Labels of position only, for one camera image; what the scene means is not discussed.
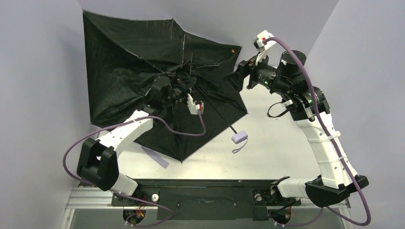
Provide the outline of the lavender folding umbrella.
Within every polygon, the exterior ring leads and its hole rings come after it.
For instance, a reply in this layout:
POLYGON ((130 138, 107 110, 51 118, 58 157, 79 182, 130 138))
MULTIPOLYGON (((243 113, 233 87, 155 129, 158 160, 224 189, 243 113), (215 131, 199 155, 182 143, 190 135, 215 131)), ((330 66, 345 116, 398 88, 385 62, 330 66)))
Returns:
POLYGON ((183 161, 247 114, 226 75, 241 47, 185 31, 175 20, 129 20, 83 11, 90 120, 107 127, 124 122, 158 76, 195 77, 193 98, 204 113, 185 103, 164 108, 161 121, 135 142, 183 161))

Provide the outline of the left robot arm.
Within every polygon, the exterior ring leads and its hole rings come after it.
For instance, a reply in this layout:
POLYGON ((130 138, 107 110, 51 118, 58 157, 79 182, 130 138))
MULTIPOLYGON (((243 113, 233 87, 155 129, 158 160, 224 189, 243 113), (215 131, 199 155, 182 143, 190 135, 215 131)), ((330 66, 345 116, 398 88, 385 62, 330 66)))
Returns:
POLYGON ((86 137, 82 143, 76 173, 85 181, 103 191, 111 190, 127 196, 135 196, 141 185, 120 173, 120 154, 138 137, 154 127, 154 121, 161 121, 158 113, 164 108, 185 103, 192 115, 202 115, 203 104, 192 97, 195 77, 156 77, 133 114, 118 125, 109 126, 110 132, 97 139, 86 137))

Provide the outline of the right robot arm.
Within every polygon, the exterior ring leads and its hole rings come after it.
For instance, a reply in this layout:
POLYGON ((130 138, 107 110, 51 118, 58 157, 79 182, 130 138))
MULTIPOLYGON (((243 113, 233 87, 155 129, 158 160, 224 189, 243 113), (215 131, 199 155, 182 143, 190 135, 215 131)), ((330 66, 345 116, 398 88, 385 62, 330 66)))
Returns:
POLYGON ((309 86, 302 68, 306 56, 300 51, 283 52, 277 67, 268 60, 254 56, 241 61, 236 70, 226 78, 236 91, 241 91, 245 78, 248 89, 262 85, 270 93, 281 96, 281 103, 306 139, 317 160, 320 175, 315 178, 283 177, 272 184, 274 198, 307 198, 322 208, 347 199, 351 193, 369 185, 366 176, 360 175, 350 164, 343 151, 332 123, 330 106, 323 91, 309 86))

